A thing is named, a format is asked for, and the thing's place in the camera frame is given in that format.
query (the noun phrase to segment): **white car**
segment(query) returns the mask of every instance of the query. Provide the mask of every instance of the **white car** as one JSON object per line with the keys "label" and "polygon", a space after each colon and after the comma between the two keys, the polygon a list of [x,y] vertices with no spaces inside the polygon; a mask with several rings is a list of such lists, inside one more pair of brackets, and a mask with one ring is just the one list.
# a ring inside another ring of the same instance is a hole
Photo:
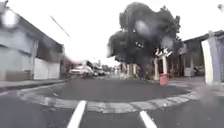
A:
{"label": "white car", "polygon": [[93,71],[90,67],[88,66],[78,66],[75,69],[71,69],[69,71],[70,74],[72,75],[93,75]]}

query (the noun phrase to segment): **overcast sky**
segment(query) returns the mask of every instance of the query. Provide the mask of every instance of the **overcast sky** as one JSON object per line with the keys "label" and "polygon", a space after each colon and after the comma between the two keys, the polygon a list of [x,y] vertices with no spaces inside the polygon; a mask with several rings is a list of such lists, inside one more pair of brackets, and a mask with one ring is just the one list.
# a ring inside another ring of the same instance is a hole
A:
{"label": "overcast sky", "polygon": [[[173,16],[181,17],[179,36],[189,39],[224,28],[224,14],[218,10],[222,0],[136,0],[154,11],[166,5]],[[9,6],[44,33],[65,45],[68,57],[74,61],[106,58],[106,44],[111,34],[119,30],[119,13],[133,0],[9,0]],[[60,30],[50,19],[52,15],[69,33]]]}

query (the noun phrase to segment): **power line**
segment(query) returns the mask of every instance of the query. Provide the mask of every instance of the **power line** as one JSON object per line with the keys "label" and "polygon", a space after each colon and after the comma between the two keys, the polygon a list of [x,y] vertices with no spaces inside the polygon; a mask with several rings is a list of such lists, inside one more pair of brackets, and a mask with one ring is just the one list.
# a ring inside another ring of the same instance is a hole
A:
{"label": "power line", "polygon": [[65,31],[65,29],[64,28],[62,28],[62,26],[54,19],[54,17],[53,16],[50,16],[51,17],[51,19],[61,28],[61,30],[63,30],[64,32],[65,32],[65,34],[68,36],[68,37],[70,37],[70,35]]}

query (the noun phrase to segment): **white road marking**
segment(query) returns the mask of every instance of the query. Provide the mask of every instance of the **white road marking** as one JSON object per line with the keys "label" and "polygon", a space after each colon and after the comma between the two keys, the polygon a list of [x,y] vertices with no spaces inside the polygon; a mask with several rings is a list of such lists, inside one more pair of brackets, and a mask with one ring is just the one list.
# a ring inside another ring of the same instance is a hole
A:
{"label": "white road marking", "polygon": [[139,114],[146,128],[157,128],[156,124],[149,117],[146,111],[141,111]]}
{"label": "white road marking", "polygon": [[82,116],[85,112],[87,102],[82,100],[77,105],[75,112],[73,113],[67,128],[79,128],[79,124],[82,120]]}

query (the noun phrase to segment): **road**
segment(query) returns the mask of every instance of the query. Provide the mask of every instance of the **road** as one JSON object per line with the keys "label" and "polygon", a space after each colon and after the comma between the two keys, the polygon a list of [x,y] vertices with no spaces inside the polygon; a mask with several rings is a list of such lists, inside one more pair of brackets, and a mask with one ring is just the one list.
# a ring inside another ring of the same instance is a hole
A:
{"label": "road", "polygon": [[[177,87],[161,87],[138,80],[72,80],[61,88],[48,91],[30,90],[63,101],[87,100],[110,104],[153,101],[188,94]],[[158,128],[223,128],[224,98],[209,95],[204,99],[147,110]],[[4,128],[66,128],[74,108],[33,103],[12,95],[0,96],[0,126]],[[80,128],[144,128],[139,111],[102,113],[87,110]]]}

